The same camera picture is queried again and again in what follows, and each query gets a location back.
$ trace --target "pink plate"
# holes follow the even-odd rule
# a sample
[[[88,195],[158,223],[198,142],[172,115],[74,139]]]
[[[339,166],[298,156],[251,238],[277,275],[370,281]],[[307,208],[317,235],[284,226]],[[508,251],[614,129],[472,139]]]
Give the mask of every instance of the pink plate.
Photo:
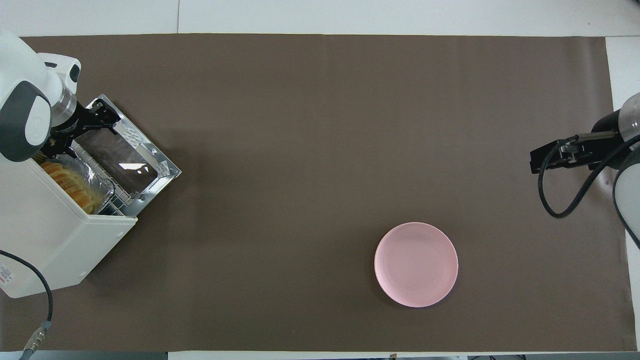
[[[458,277],[458,255],[443,232],[422,222],[391,229],[374,260],[380,287],[396,302],[424,307],[444,299]]]

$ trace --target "black cable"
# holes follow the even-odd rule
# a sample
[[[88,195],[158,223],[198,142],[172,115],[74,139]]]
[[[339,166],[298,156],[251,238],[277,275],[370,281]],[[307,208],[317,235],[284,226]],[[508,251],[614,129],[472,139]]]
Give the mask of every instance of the black cable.
[[[31,271],[33,271],[38,276],[40,281],[42,281],[42,284],[44,285],[44,290],[47,292],[47,300],[49,300],[49,312],[47,313],[47,321],[50,322],[51,316],[53,315],[53,295],[51,294],[51,289],[49,288],[49,284],[45,280],[44,276],[42,276],[42,274],[38,271],[38,269],[36,269],[35,266],[31,265],[26,260],[18,258],[16,255],[10,254],[9,252],[3,251],[3,250],[0,250],[0,255],[4,255],[10,259],[14,259],[20,264],[23,264],[24,266],[30,268]]]
[[[635,143],[640,142],[640,135],[636,135],[631,139],[627,140],[626,142],[620,144],[617,148],[615,148],[612,152],[610,152],[607,156],[605,156],[605,158],[598,163],[598,166],[595,169],[593,169],[593,171],[589,174],[589,177],[587,177],[587,179],[584,181],[584,184],[582,184],[582,186],[580,187],[580,190],[578,190],[578,193],[573,198],[573,201],[571,201],[571,204],[569,204],[569,206],[567,206],[567,208],[563,212],[556,213],[549,206],[549,203],[545,198],[545,191],[543,189],[542,180],[545,175],[545,170],[547,169],[547,166],[549,165],[549,161],[551,161],[551,157],[554,155],[554,153],[558,151],[562,146],[565,146],[566,144],[572,141],[576,141],[577,139],[578,139],[578,136],[572,136],[570,138],[564,139],[562,142],[555,144],[555,146],[553,146],[553,148],[549,150],[544,160],[542,160],[542,164],[540,165],[540,173],[538,173],[538,195],[540,195],[540,201],[542,201],[542,206],[544,206],[545,210],[547,210],[547,213],[549,213],[549,215],[553,216],[554,218],[564,218],[564,217],[567,217],[567,215],[569,215],[571,212],[573,212],[573,210],[575,210],[578,204],[580,204],[580,201],[582,200],[584,195],[587,193],[587,190],[589,190],[589,187],[591,187],[591,184],[593,184],[593,181],[595,181],[596,177],[598,177],[601,171],[605,167],[607,167],[607,165],[611,162],[611,160],[614,157],[616,157],[616,155],[618,155],[621,151],[624,151],[625,149],[628,149],[631,145],[634,145]]]

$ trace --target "brown tablecloth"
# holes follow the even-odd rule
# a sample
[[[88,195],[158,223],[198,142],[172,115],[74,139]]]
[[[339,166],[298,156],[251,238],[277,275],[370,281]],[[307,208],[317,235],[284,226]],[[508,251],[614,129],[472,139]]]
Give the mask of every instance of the brown tablecloth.
[[[602,38],[127,35],[27,38],[79,58],[184,171],[78,286],[47,349],[635,350],[611,184],[543,210],[529,151],[612,111]],[[548,175],[566,205],[587,169]],[[403,222],[460,259],[435,306],[373,273]],[[0,350],[42,295],[0,294]]]

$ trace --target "label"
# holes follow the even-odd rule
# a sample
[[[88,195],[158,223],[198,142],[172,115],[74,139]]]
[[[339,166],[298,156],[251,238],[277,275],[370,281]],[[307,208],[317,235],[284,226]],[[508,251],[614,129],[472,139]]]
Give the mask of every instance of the label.
[[[0,282],[3,285],[7,285],[13,279],[13,275],[11,270],[9,270],[3,263],[0,261]]]
[[[137,132],[129,127],[122,126],[124,131],[119,131],[118,134],[122,136],[122,138],[131,145],[132,148],[137,148],[138,145],[142,142],[142,138]]]
[[[158,163],[158,165],[159,165],[158,169],[156,169],[157,173],[158,173],[158,177],[165,177],[165,176],[169,176],[169,174],[171,174],[169,172],[169,165],[167,165],[166,160]]]

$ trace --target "white table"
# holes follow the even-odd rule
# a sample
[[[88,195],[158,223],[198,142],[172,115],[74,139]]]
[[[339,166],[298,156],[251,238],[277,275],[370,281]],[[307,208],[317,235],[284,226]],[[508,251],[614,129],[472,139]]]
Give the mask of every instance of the white table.
[[[640,4],[633,0],[0,0],[0,26],[18,36],[322,33],[607,37],[614,108],[640,92]],[[637,336],[640,250],[628,237],[627,254]],[[389,350],[177,352],[171,353],[170,359],[371,358],[388,357],[393,352]],[[451,355],[398,353],[398,357]]]

